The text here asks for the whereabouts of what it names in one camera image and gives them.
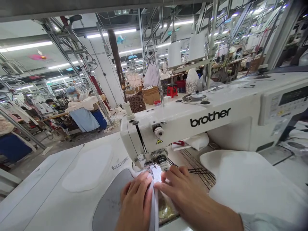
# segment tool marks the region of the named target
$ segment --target blue hairnet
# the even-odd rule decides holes
[[[68,94],[74,93],[75,91],[77,91],[77,89],[76,89],[74,86],[69,86],[69,87],[66,89],[66,92],[67,92]]]

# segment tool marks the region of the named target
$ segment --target brother logo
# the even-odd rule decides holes
[[[217,119],[223,118],[223,117],[229,115],[230,110],[231,110],[231,108],[229,108],[228,110],[222,110],[221,112],[214,111],[213,113],[209,113],[209,115],[206,115],[204,117],[200,117],[198,120],[190,119],[190,125],[192,127],[196,127],[196,126],[199,126],[200,123],[206,124],[208,121],[212,122],[216,118]]]

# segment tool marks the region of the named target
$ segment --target sewing machine control panel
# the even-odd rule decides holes
[[[273,119],[292,117],[308,108],[308,86],[288,88],[261,97],[259,125],[263,126]]]

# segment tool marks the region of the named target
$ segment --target sleeve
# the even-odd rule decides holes
[[[285,220],[264,214],[239,213],[242,218],[244,231],[300,231],[301,228]]]

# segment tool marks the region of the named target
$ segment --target yellow warning sticker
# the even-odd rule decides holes
[[[161,139],[157,139],[156,144],[162,143],[163,141]]]

